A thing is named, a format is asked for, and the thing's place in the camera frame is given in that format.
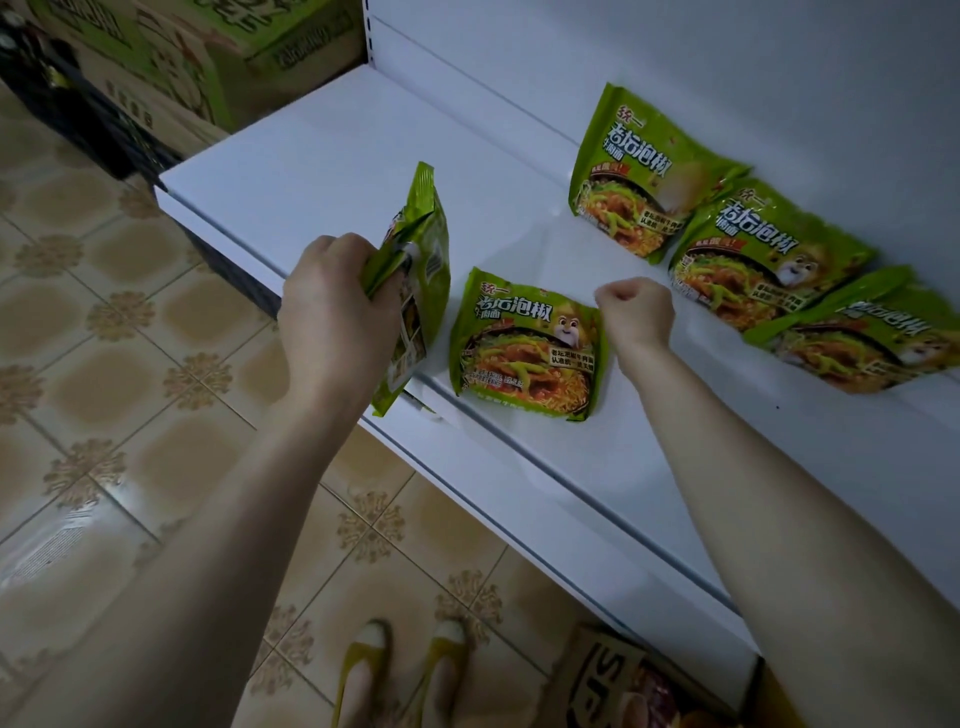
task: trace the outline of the green noodle package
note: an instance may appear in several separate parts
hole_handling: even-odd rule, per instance
[[[569,203],[656,263],[690,213],[747,167],[715,155],[626,88],[607,84],[580,145]]]
[[[607,358],[600,311],[474,268],[450,334],[450,382],[568,420],[596,403]]]
[[[387,374],[373,393],[373,413],[383,417],[433,345],[450,296],[449,235],[433,186],[433,167],[421,162],[407,204],[396,215],[360,282],[368,296],[395,271],[404,273],[402,326]]]
[[[868,274],[744,339],[850,394],[960,365],[960,316],[908,266]]]
[[[670,261],[670,279],[746,331],[816,303],[873,256],[769,184],[748,179],[693,216]]]

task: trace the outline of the person's left hand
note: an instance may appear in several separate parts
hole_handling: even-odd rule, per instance
[[[340,402],[357,418],[387,371],[400,330],[401,274],[373,296],[360,272],[376,248],[353,232],[317,238],[283,284],[277,317],[290,372],[288,399]]]

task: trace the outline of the tiled floor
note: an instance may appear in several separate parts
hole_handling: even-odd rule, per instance
[[[230,469],[286,367],[276,326],[142,187],[2,93],[0,138],[2,722]],[[474,642],[457,726],[526,724],[588,619],[358,428],[314,499],[236,725],[328,725],[344,648],[372,617],[396,635],[379,724],[403,722],[448,616]]]

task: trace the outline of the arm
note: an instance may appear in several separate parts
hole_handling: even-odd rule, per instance
[[[667,289],[622,280],[596,299],[714,566],[811,728],[957,725],[960,615],[669,350]]]
[[[279,315],[289,392],[13,726],[230,725],[320,477],[396,341],[399,279],[372,302],[360,288],[372,250],[356,235],[306,249]]]

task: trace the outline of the packet held in hand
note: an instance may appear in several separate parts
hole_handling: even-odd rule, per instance
[[[693,208],[746,171],[626,88],[607,84],[580,145],[568,201],[573,214],[656,263]]]
[[[960,316],[908,266],[874,271],[744,339],[850,394],[960,365]]]
[[[607,358],[600,311],[474,268],[450,334],[450,382],[568,420],[596,403]]]
[[[873,256],[769,184],[741,180],[693,216],[670,261],[670,280],[746,331],[816,303]]]
[[[433,185],[433,167],[417,165],[407,204],[360,277],[368,296],[395,271],[403,272],[400,335],[387,374],[373,393],[373,414],[383,417],[437,338],[450,296],[449,235]]]

